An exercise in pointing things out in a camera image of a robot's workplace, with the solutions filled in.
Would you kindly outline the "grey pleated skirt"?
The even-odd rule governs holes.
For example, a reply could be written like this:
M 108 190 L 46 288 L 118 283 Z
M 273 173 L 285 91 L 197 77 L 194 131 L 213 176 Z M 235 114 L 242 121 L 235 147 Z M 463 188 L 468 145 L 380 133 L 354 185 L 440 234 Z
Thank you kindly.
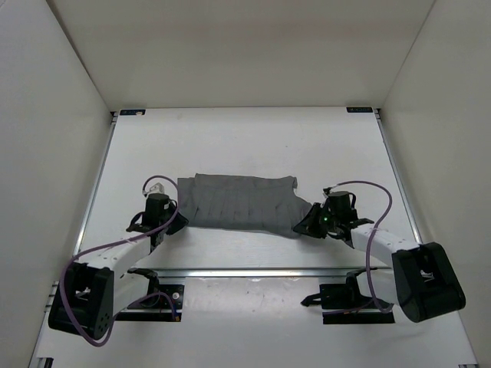
M 196 174 L 179 178 L 180 214 L 194 228 L 267 232 L 297 238 L 293 228 L 312 204 L 295 194 L 297 179 Z

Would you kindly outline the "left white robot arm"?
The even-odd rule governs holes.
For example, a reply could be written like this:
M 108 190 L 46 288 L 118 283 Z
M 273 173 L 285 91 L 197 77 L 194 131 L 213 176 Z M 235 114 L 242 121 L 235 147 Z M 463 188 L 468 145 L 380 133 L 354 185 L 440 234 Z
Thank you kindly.
M 166 308 L 178 321 L 175 301 L 160 288 L 158 275 L 137 262 L 149 256 L 168 235 L 188 224 L 175 200 L 162 193 L 149 194 L 145 209 L 127 228 L 134 237 L 74 256 L 65 266 L 48 315 L 53 330 L 83 337 L 103 346 L 117 315 L 129 307 Z

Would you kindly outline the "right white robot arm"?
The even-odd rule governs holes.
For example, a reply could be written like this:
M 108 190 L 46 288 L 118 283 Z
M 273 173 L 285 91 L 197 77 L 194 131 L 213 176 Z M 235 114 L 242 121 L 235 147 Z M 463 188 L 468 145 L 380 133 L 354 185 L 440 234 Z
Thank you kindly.
M 460 311 L 466 297 L 442 245 L 419 244 L 379 228 L 361 218 L 356 195 L 325 190 L 325 202 L 316 202 L 293 228 L 311 238 L 332 238 L 365 254 L 365 265 L 350 271 L 333 291 L 307 296 L 305 307 L 320 305 L 324 315 L 355 314 L 377 309 L 382 314 L 398 306 L 419 323 Z

